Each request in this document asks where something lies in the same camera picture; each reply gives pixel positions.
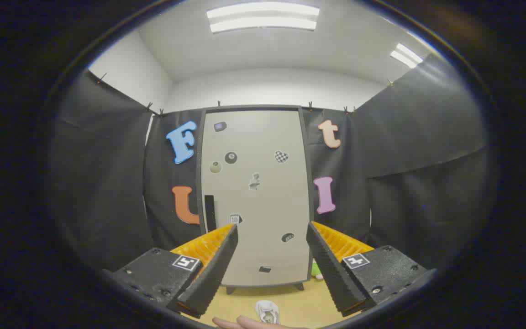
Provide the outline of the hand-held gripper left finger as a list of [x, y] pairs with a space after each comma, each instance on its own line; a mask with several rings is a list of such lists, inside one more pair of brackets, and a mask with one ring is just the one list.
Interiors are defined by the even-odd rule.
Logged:
[[104, 270], [112, 288], [136, 308], [157, 316], [200, 318], [211, 304], [238, 244], [229, 224], [173, 250], [151, 248], [115, 271]]

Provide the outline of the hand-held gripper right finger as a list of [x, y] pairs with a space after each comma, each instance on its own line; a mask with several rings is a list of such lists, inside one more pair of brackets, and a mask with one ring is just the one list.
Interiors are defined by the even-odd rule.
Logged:
[[309, 223], [306, 241], [344, 317], [389, 302], [436, 272], [393, 246], [372, 248], [318, 222]]

